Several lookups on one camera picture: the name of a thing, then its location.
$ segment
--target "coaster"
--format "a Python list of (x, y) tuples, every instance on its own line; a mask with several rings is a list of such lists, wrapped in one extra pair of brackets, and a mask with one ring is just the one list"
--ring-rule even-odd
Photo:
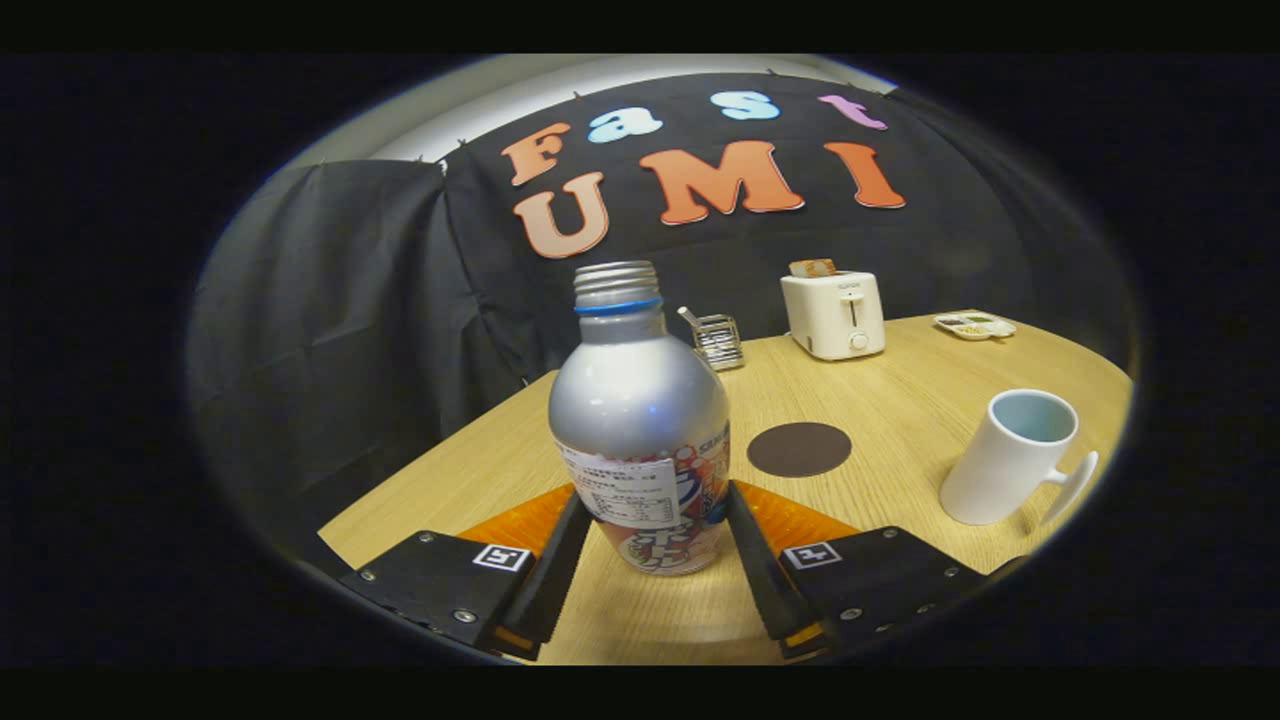
[(746, 447), (746, 459), (771, 475), (805, 478), (838, 468), (852, 448), (854, 443), (840, 428), (790, 423), (755, 436)]

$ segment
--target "table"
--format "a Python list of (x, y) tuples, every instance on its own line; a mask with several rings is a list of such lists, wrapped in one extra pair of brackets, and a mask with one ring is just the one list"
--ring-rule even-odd
[[(745, 366), (719, 373), (731, 405), (730, 474), (855, 528), (905, 528), (986, 574), (1033, 552), (1105, 482), (1132, 382), (1088, 348), (1016, 319), (1012, 337), (972, 342), (934, 327), (932, 318), (888, 320), (882, 354), (836, 363), (809, 356), (788, 336), (744, 342)], [(563, 486), (568, 474), (547, 420), (553, 379), (554, 373), (540, 378), (433, 447), (334, 518), (320, 537), (358, 568), (415, 530), (457, 534)], [(1037, 527), (1057, 493), (1051, 484), (1001, 523), (960, 524), (938, 505), (938, 487), (991, 397), (1015, 387), (1044, 389), (1074, 405), (1080, 432), (1059, 469), (1074, 469), (1089, 450), (1098, 451), (1098, 469), (1052, 525)], [(750, 439), (794, 421), (846, 432), (849, 460), (808, 478), (756, 470), (746, 457)], [(710, 568), (660, 578), (626, 566), (591, 528), (556, 634), (536, 664), (781, 662), (731, 533)]]

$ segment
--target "bottle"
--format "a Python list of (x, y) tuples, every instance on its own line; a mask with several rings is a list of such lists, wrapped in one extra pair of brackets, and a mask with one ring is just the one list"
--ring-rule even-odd
[(667, 333), (652, 263), (579, 268), (573, 290), (582, 342), (556, 377), (549, 415), (575, 489), (636, 570), (700, 570), (724, 532), (724, 386)]

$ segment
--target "mug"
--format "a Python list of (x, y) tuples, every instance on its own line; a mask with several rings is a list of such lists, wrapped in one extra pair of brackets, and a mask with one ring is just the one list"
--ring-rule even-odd
[(1051, 523), (1079, 497), (1098, 464), (1091, 451), (1070, 477), (1056, 465), (1080, 429), (1069, 402), (1039, 389), (1009, 389), (987, 405), (977, 434), (942, 483), (940, 500), (968, 525), (998, 523), (1016, 511), (1041, 483), (1062, 486), (1041, 518)]

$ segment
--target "mug handle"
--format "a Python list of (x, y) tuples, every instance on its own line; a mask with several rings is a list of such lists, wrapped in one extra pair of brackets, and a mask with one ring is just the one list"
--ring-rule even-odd
[(1044, 516), (1041, 518), (1041, 525), (1052, 523), (1059, 515), (1062, 514), (1064, 510), (1066, 510), (1069, 505), (1071, 505), (1071, 502), (1075, 501), (1076, 497), (1080, 496), (1080, 491), (1084, 489), (1089, 478), (1093, 477), (1093, 470), (1097, 466), (1098, 452), (1094, 450), (1084, 456), (1084, 460), (1082, 460), (1080, 465), (1074, 473), (1071, 473), (1071, 477), (1066, 477), (1052, 469), (1048, 471), (1048, 477), (1044, 478), (1044, 482), (1060, 484), (1062, 486), (1062, 489), (1057, 493), (1057, 500), (1053, 501), (1053, 505), (1051, 505), (1048, 511), (1044, 512)]

